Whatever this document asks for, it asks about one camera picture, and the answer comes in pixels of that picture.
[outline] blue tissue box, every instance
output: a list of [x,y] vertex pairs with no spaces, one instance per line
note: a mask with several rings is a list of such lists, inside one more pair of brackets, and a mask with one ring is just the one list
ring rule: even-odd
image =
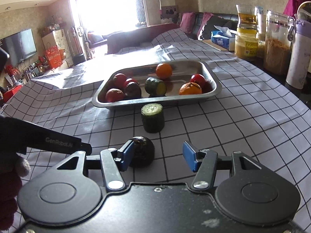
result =
[[232,35],[232,37],[228,37],[221,31],[212,31],[211,41],[229,51],[234,51],[235,34],[232,33]]

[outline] white tablecloth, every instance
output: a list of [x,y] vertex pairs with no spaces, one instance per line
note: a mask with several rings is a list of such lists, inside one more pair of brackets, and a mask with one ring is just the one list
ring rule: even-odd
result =
[[[1,114],[80,137],[92,145],[93,154],[109,147],[120,148],[133,136],[147,136],[155,145],[156,158],[148,168],[129,168],[122,173],[127,183],[191,181],[194,174],[182,156],[182,143],[186,140],[219,155],[242,151],[299,189],[301,204],[294,220],[310,231],[311,110],[259,68],[199,41],[136,49],[127,48],[122,53],[128,54],[107,55],[59,74],[33,79],[3,107]],[[205,61],[220,79],[223,90],[200,104],[165,108],[165,127],[160,133],[144,131],[140,109],[108,110],[91,103],[103,73],[117,71],[120,64],[185,58]],[[29,148],[25,157],[31,173],[23,183],[66,155]],[[228,171],[219,171],[215,185],[228,176]],[[103,184],[99,170],[91,170],[90,178]],[[20,223],[23,218],[18,211],[8,232],[15,231]]]

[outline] patterned curtain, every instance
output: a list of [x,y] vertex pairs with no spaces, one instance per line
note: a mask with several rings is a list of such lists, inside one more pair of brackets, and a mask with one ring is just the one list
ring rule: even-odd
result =
[[139,22],[146,22],[146,14],[143,0],[136,0],[136,12]]

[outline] wooden board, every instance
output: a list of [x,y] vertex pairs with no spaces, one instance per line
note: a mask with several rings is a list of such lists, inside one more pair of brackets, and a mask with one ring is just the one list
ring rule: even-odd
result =
[[207,44],[207,45],[209,45],[209,46],[211,46],[211,47],[213,47],[213,48],[215,48],[218,51],[228,51],[227,49],[225,49],[225,48],[223,48],[223,47],[221,47],[221,46],[219,46],[217,44],[214,44],[210,39],[202,40],[202,42]]

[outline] television screen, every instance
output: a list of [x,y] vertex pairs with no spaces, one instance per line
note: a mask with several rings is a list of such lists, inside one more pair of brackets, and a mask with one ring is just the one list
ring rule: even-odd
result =
[[0,40],[0,46],[10,55],[10,64],[12,66],[16,66],[37,53],[31,29]]

